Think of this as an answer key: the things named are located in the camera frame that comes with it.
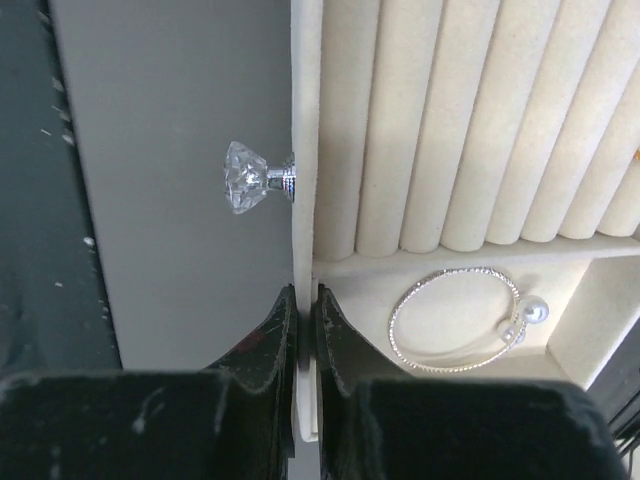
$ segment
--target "beige divider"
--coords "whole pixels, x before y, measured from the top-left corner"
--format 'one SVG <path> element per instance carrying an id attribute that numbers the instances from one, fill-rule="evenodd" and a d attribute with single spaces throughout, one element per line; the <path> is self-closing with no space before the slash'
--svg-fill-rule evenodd
<path id="1" fill-rule="evenodd" d="M 640 145 L 640 66 L 618 104 L 560 228 L 567 238 L 590 238 Z"/>
<path id="2" fill-rule="evenodd" d="M 558 10 L 494 206 L 487 240 L 520 237 L 610 0 L 565 0 Z"/>
<path id="3" fill-rule="evenodd" d="M 296 157 L 296 201 L 293 204 L 293 281 L 301 320 L 308 321 L 313 298 L 313 212 L 318 168 L 320 51 L 322 0 L 291 1 L 292 143 Z M 305 441 L 318 439 L 315 372 L 296 369 L 296 410 Z"/>
<path id="4" fill-rule="evenodd" d="M 445 4 L 400 240 L 410 252 L 440 242 L 499 5 Z"/>
<path id="5" fill-rule="evenodd" d="M 569 377 L 588 388 L 640 315 L 640 257 L 594 260 L 549 339 Z"/>
<path id="6" fill-rule="evenodd" d="M 588 240 L 571 240 L 558 236 L 547 243 L 519 240 L 511 245 L 495 245 L 487 242 L 480 250 L 462 255 L 442 246 L 429 253 L 398 250 L 384 258 L 365 257 L 355 253 L 339 262 L 314 260 L 313 276 L 320 280 L 349 277 L 352 281 L 357 281 L 357 278 L 364 275 L 375 276 L 391 272 L 429 272 L 472 265 L 537 265 L 627 256 L 640 256 L 638 240 L 628 236 L 618 238 L 596 233 Z"/>
<path id="7" fill-rule="evenodd" d="M 552 240 L 640 58 L 640 2 L 614 0 L 542 177 L 522 237 Z"/>
<path id="8" fill-rule="evenodd" d="M 379 0 L 325 0 L 314 254 L 353 253 Z"/>
<path id="9" fill-rule="evenodd" d="M 614 237 L 628 237 L 639 225 L 640 156 L 636 156 L 602 217 L 598 231 Z"/>
<path id="10" fill-rule="evenodd" d="M 479 249 L 559 1 L 503 2 L 441 242 Z"/>
<path id="11" fill-rule="evenodd" d="M 356 240 L 363 255 L 398 248 L 441 9 L 441 0 L 381 4 Z"/>

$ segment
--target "bangle bracelet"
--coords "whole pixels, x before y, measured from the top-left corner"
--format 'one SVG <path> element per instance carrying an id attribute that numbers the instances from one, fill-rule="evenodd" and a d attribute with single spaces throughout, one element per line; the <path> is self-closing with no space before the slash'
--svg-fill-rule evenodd
<path id="1" fill-rule="evenodd" d="M 460 275 L 462 273 L 478 273 L 482 275 L 489 275 L 500 280 L 509 288 L 509 292 L 511 293 L 512 297 L 510 316 L 508 320 L 500 323 L 500 328 L 502 329 L 501 337 L 505 342 L 505 346 L 482 361 L 452 367 L 438 367 L 410 360 L 402 353 L 402 351 L 398 347 L 398 344 L 396 343 L 395 327 L 400 311 L 411 299 L 411 297 L 413 297 L 427 285 L 430 285 L 439 278 L 449 277 L 451 275 Z M 460 373 L 467 370 L 473 370 L 475 368 L 483 367 L 502 357 L 516 344 L 522 341 L 527 329 L 527 324 L 541 323 L 548 316 L 549 307 L 544 300 L 534 296 L 527 296 L 521 299 L 520 292 L 518 291 L 518 288 L 516 287 L 513 280 L 511 280 L 507 275 L 498 270 L 489 267 L 469 267 L 438 270 L 422 278 L 421 280 L 418 280 L 398 299 L 395 306 L 393 307 L 393 310 L 391 310 L 391 314 L 389 315 L 389 343 L 391 344 L 391 348 L 398 356 L 398 358 L 400 358 L 403 363 L 411 368 L 420 369 L 432 373 Z"/>

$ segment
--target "crystal knob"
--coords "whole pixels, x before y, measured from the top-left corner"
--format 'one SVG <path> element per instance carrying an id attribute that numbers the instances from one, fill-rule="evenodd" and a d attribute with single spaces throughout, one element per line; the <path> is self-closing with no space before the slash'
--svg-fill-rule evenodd
<path id="1" fill-rule="evenodd" d="M 231 142 L 224 163 L 224 182 L 231 210 L 240 214 L 255 207 L 270 190 L 282 190 L 293 202 L 296 167 L 292 157 L 281 168 L 269 168 L 260 155 L 240 142 Z"/>

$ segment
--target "white pearl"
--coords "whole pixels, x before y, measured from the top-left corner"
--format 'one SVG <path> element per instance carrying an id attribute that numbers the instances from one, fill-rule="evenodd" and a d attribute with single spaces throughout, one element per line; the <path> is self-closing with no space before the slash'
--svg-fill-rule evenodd
<path id="1" fill-rule="evenodd" d="M 509 320 L 503 320 L 498 324 L 498 334 L 504 343 L 511 343 L 513 337 L 518 333 L 518 328 L 511 323 Z M 520 336 L 518 336 L 518 340 L 516 340 L 516 345 L 522 343 L 524 341 L 524 337 L 526 332 L 523 331 Z"/>
<path id="2" fill-rule="evenodd" d="M 549 317 L 549 305 L 540 297 L 527 295 L 518 302 L 518 314 L 527 323 L 542 323 Z"/>

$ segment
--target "pearl bracelet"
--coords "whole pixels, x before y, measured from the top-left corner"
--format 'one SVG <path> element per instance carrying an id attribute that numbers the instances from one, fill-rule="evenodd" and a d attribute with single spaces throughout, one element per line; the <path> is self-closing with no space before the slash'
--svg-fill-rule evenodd
<path id="1" fill-rule="evenodd" d="M 502 340 L 505 342 L 505 346 L 482 361 L 452 367 L 437 367 L 410 360 L 405 356 L 404 353 L 402 353 L 400 347 L 398 347 L 398 344 L 396 343 L 395 327 L 400 311 L 411 299 L 411 297 L 413 297 L 427 285 L 430 285 L 432 282 L 436 281 L 439 278 L 448 277 L 451 275 L 459 275 L 462 273 L 479 273 L 483 275 L 489 275 L 500 280 L 509 288 L 512 297 L 510 316 L 508 320 L 503 320 L 498 325 L 498 332 L 500 333 Z M 395 306 L 393 307 L 393 310 L 391 310 L 391 314 L 389 315 L 389 343 L 391 344 L 391 348 L 398 356 L 398 358 L 400 358 L 403 363 L 411 368 L 417 368 L 432 373 L 465 372 L 474 368 L 483 367 L 484 365 L 487 365 L 502 357 L 514 346 L 522 342 L 526 334 L 528 324 L 541 323 L 546 320 L 548 316 L 549 306 L 543 299 L 535 296 L 525 296 L 521 298 L 520 292 L 518 291 L 518 288 L 516 287 L 513 280 L 511 280 L 507 275 L 498 270 L 489 267 L 469 267 L 438 270 L 422 278 L 421 280 L 418 280 L 398 299 Z"/>

